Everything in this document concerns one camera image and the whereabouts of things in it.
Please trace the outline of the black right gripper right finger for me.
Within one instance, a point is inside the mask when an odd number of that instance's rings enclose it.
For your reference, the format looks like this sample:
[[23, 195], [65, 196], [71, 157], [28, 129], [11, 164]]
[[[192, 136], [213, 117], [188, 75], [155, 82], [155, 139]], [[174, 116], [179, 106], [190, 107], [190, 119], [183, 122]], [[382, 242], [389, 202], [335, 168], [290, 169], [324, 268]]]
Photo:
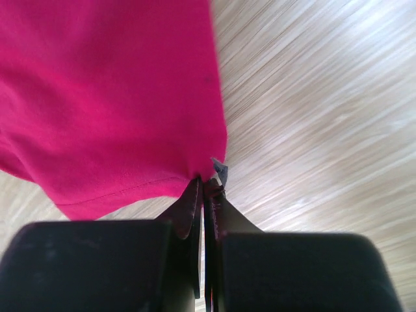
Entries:
[[208, 311], [401, 311], [384, 261], [351, 233], [260, 230], [203, 186]]

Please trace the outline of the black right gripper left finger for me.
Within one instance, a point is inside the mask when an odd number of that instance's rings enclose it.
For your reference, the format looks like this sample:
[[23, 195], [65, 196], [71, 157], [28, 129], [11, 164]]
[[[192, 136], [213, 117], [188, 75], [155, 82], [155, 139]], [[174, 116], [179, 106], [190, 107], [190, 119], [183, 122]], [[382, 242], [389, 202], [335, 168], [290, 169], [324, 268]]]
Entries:
[[194, 311], [201, 181], [152, 220], [34, 222], [1, 259], [2, 311]]

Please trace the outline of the red polo shirt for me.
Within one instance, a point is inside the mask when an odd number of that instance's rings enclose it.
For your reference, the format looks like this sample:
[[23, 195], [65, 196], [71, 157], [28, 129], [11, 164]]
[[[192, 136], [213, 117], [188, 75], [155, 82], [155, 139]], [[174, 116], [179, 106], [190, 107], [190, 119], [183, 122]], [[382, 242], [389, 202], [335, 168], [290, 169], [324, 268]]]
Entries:
[[69, 219], [179, 196], [226, 146], [209, 1], [1, 2], [1, 169]]

